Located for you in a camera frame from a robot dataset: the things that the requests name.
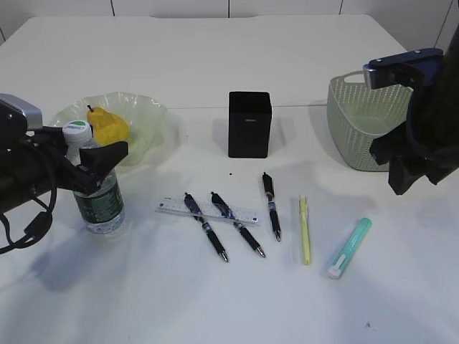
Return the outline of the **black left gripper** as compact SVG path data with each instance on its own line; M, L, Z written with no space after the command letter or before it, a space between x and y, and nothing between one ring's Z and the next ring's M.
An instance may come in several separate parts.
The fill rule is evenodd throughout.
M100 189L100 180L128 155L125 141L94 148L85 143L77 149L80 162L75 166L68 160L69 149L59 127L44 127L33 136L22 136L10 150L2 148L1 212L48 191L55 195L59 188L92 194Z

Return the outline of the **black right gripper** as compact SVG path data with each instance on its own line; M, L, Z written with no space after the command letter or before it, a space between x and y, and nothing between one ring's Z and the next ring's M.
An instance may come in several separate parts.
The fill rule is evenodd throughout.
M411 88L404 122L373 140L369 152L389 165L389 185L403 195L423 176L434 185L458 169L458 54L443 54L431 86Z

